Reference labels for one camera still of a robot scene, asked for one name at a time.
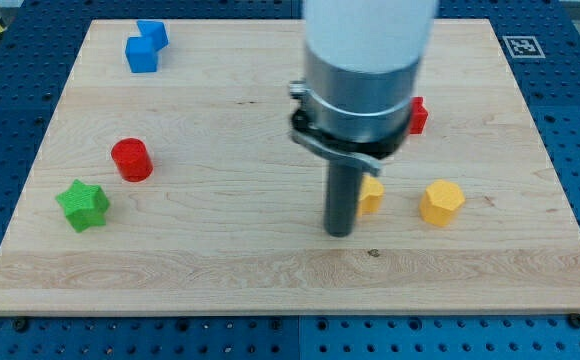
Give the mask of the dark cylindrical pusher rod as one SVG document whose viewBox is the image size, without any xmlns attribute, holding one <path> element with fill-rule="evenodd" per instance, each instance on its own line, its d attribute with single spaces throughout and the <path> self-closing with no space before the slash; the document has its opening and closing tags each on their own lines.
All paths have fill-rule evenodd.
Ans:
<svg viewBox="0 0 580 360">
<path fill-rule="evenodd" d="M 325 196 L 324 228 L 334 237 L 352 233 L 363 179 L 359 168 L 330 162 Z"/>
</svg>

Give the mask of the red block behind arm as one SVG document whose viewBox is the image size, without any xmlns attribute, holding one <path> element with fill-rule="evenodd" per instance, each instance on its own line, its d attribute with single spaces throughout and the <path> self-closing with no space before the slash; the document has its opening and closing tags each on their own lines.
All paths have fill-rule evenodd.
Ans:
<svg viewBox="0 0 580 360">
<path fill-rule="evenodd" d="M 428 119 L 428 111 L 424 106 L 424 98 L 416 96 L 412 98 L 411 117 L 410 117 L 410 133 L 422 134 L 426 121 Z"/>
</svg>

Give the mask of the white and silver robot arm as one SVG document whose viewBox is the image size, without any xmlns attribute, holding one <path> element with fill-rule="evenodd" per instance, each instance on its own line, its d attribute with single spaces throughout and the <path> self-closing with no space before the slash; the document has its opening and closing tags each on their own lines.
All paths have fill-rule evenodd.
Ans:
<svg viewBox="0 0 580 360">
<path fill-rule="evenodd" d="M 412 95 L 438 0 L 306 0 L 303 76 L 291 139 L 327 160 L 323 225 L 354 228 L 362 178 L 409 133 Z"/>
</svg>

